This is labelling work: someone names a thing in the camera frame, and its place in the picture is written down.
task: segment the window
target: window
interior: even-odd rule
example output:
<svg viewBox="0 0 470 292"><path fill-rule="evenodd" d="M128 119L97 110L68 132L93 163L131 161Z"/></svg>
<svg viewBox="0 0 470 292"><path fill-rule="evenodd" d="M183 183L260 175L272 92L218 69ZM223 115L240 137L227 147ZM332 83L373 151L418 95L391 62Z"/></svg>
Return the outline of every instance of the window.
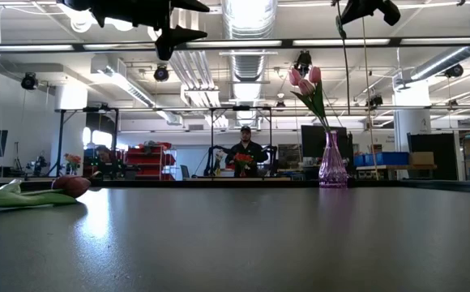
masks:
<svg viewBox="0 0 470 292"><path fill-rule="evenodd" d="M83 146L85 147L89 143L91 143L91 129L88 127L85 127L82 132L82 143Z"/></svg>
<svg viewBox="0 0 470 292"><path fill-rule="evenodd" d="M111 149L113 146L113 136L103 131L93 131L92 142L95 145L104 145L105 147Z"/></svg>

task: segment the tulip leaf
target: tulip leaf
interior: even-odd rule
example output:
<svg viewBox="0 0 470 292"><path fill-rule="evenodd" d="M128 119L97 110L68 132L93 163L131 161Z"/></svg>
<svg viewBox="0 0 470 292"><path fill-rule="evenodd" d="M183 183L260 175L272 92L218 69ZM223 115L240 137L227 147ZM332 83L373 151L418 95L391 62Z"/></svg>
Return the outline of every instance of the tulip leaf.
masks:
<svg viewBox="0 0 470 292"><path fill-rule="evenodd" d="M20 194L21 193L21 181L18 179L14 179L8 184L0 187L0 191L9 191L14 194Z"/></svg>
<svg viewBox="0 0 470 292"><path fill-rule="evenodd" d="M298 99L303 102L303 104L310 110L312 111L315 115L318 115L318 113L316 112L316 109L314 108L314 105L312 103L312 101L309 99L309 97L306 97L298 92L291 92L292 94L294 94L295 96L298 97Z"/></svg>
<svg viewBox="0 0 470 292"><path fill-rule="evenodd" d="M47 193L42 195L25 196L15 194L10 191L0 190L0 208L15 208L15 207L32 207L46 204L76 204L77 200L74 198L58 194Z"/></svg>
<svg viewBox="0 0 470 292"><path fill-rule="evenodd" d="M325 105L323 104L323 88L322 83L316 84L316 92L313 98L314 108L318 111L318 117L320 119L325 118Z"/></svg>

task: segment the table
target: table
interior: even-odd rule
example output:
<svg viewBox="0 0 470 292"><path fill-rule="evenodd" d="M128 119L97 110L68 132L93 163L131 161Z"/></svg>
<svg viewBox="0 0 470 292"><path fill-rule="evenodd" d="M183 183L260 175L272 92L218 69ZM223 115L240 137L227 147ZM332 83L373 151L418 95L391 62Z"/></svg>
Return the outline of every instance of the table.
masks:
<svg viewBox="0 0 470 292"><path fill-rule="evenodd" d="M377 165L380 173L384 172L384 179L396 180L397 170L428 170L430 179L433 178L433 171L437 169L436 165ZM375 166L359 166L356 168L359 179L375 179Z"/></svg>
<svg viewBox="0 0 470 292"><path fill-rule="evenodd" d="M102 189L0 211L0 291L470 291L470 193Z"/></svg>

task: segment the vase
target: vase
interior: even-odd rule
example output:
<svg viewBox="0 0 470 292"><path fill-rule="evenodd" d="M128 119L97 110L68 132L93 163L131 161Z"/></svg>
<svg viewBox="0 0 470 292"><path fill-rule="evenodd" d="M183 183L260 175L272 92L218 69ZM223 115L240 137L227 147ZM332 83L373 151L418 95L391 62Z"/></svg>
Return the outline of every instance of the vase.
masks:
<svg viewBox="0 0 470 292"><path fill-rule="evenodd" d="M347 187L347 170L337 143L337 131L325 133L325 151L323 152L322 164L319 167L319 186L323 188L345 188Z"/></svg>
<svg viewBox="0 0 470 292"><path fill-rule="evenodd" d="M240 177L241 177L241 178L245 178L245 177L246 177L246 165L245 165L245 164L242 165L242 170L241 170Z"/></svg>

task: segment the tulip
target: tulip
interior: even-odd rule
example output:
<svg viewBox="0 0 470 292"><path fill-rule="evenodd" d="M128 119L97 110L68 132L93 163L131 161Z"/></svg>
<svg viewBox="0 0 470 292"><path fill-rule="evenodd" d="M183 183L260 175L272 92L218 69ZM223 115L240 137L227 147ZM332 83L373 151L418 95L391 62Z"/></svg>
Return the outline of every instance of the tulip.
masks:
<svg viewBox="0 0 470 292"><path fill-rule="evenodd" d="M310 70L309 81L312 84L318 84L322 82L322 72L319 70L318 67L313 67Z"/></svg>
<svg viewBox="0 0 470 292"><path fill-rule="evenodd" d="M301 80L301 75L300 72L296 69L292 69L289 72L289 82L291 82L292 86L298 86L298 83L300 83Z"/></svg>
<svg viewBox="0 0 470 292"><path fill-rule="evenodd" d="M309 81L302 79L298 83L298 87L300 88L301 94L304 96L309 96L314 93L314 86Z"/></svg>

